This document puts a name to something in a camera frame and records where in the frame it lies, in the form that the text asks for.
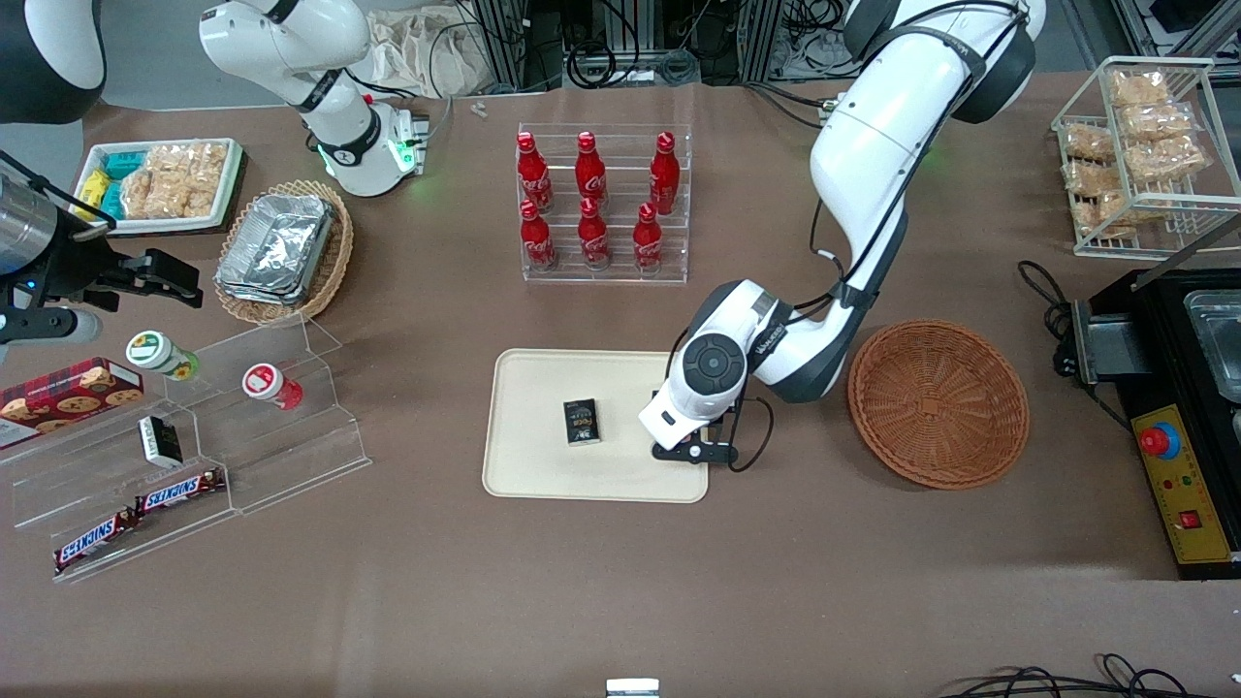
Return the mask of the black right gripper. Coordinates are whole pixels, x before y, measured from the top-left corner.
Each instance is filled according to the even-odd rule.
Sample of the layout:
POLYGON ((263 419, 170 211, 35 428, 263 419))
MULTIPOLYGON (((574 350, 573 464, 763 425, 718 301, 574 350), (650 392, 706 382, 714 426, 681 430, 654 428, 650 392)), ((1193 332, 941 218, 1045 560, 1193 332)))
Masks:
POLYGON ((146 250, 146 281, 138 279, 127 266, 132 258, 110 248, 108 231, 105 225, 79 219, 63 221, 48 248, 22 270, 2 274, 2 306, 35 308, 66 301, 115 312, 125 293, 204 308, 199 267, 161 250, 146 250))

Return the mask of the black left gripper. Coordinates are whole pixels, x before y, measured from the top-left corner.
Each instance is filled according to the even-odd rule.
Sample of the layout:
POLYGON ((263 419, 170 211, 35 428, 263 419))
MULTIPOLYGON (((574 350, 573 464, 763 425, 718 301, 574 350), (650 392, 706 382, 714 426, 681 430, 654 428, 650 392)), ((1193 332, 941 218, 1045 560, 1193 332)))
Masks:
POLYGON ((700 441, 709 445, 732 445, 737 433, 742 397, 736 397, 724 414, 700 428, 700 441))

